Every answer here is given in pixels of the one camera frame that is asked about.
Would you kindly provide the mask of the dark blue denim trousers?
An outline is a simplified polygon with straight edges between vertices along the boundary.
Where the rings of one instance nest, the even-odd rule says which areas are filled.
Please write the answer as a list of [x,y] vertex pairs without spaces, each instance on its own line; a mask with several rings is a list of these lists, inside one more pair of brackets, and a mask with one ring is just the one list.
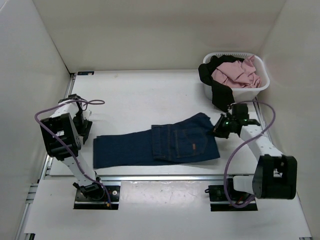
[[210,118],[200,112],[183,121],[149,130],[101,135],[93,141],[95,169],[118,166],[168,166],[215,160],[220,153]]

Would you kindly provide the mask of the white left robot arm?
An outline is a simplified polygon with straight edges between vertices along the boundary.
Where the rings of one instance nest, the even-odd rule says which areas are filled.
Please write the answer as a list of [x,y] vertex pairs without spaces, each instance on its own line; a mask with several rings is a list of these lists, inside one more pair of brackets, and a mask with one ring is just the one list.
[[77,182],[73,185],[93,200],[100,200],[105,194],[100,177],[80,154],[89,138],[93,122],[89,120],[90,104],[103,104],[102,100],[87,101],[77,94],[61,99],[58,105],[41,110],[34,116],[40,125],[47,154],[65,164]]

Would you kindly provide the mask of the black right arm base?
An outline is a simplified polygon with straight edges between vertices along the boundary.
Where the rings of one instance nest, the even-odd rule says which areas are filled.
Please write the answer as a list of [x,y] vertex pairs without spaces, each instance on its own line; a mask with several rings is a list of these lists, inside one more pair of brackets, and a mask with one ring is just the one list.
[[[235,205],[241,205],[249,199],[246,192],[236,191],[232,186],[227,188],[230,199]],[[209,185],[204,192],[208,195],[211,212],[254,212],[258,210],[257,204],[251,201],[242,208],[234,207],[227,199],[223,185]]]

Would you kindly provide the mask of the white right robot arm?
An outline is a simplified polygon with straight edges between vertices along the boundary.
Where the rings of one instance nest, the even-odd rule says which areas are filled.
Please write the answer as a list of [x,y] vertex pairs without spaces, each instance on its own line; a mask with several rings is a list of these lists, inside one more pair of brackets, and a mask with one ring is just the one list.
[[[223,174],[224,194],[230,203],[242,193],[248,194],[248,199],[236,204],[236,208],[242,208],[254,199],[292,200],[296,196],[298,162],[278,150],[265,136],[269,128],[267,125],[262,129],[256,119],[249,117],[247,102],[230,105],[213,127],[212,134],[217,138],[227,139],[234,133],[243,141],[230,155]],[[252,176],[228,178],[231,161],[244,146],[249,147],[257,160],[255,172]]]

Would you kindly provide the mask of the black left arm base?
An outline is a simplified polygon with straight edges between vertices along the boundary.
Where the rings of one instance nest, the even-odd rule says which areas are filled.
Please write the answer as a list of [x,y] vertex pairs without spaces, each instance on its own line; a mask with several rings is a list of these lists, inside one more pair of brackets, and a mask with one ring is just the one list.
[[121,186],[106,185],[107,192],[97,184],[92,184],[89,189],[80,187],[76,182],[72,184],[76,188],[73,208],[75,210],[118,210]]

